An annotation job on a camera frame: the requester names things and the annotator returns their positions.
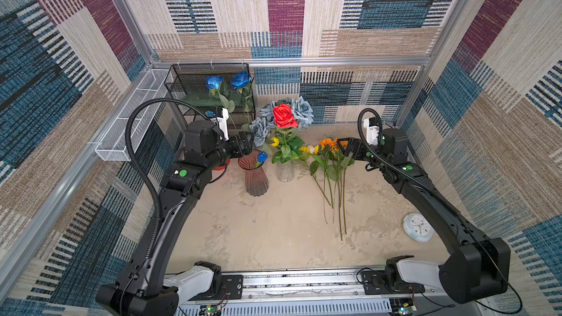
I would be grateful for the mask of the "orange marigold bunch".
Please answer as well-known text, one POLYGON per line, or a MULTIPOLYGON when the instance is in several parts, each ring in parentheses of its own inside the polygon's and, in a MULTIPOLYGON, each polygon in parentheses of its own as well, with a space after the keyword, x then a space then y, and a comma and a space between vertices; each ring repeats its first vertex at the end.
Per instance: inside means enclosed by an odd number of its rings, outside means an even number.
POLYGON ((319 143, 320 151, 318 153, 317 160, 321 164, 322 175, 323 175, 323 182, 325 187, 328 189, 328 197, 332 199, 332 209, 337 212, 337 185, 336 181, 331 181, 329 178, 326 178, 324 175, 324 167, 326 165, 335 164, 338 160, 342 162, 346 157, 343 157, 337 148, 337 138, 325 138, 320 141, 319 143))

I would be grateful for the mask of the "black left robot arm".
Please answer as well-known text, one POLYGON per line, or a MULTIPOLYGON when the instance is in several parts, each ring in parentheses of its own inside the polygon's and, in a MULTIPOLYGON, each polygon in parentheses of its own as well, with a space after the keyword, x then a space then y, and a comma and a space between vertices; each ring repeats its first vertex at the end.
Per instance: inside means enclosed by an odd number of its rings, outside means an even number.
POLYGON ((174 315, 194 297, 222 298, 221 268, 200 261, 174 278, 165 272, 179 234, 215 168, 227 159, 253 151, 253 135, 225 136, 205 119, 190 123, 175 161, 165 171, 157 194, 157 207, 136 251, 112 284, 102 285, 96 302, 113 315, 174 315))

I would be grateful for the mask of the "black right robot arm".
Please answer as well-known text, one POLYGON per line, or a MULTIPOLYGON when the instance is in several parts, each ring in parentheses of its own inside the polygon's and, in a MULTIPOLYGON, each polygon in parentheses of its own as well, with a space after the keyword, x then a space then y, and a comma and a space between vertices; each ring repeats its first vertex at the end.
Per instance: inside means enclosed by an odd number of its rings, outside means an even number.
POLYGON ((337 142, 346 157, 378 169, 397 193, 411 202, 439 235, 449 253, 445 263, 398 260, 404 282, 442 289, 458 304, 505 293, 511 251, 501 238, 490 238, 446 201, 417 164, 408 160, 408 138, 400 129, 385 129, 379 147, 357 138, 337 142))

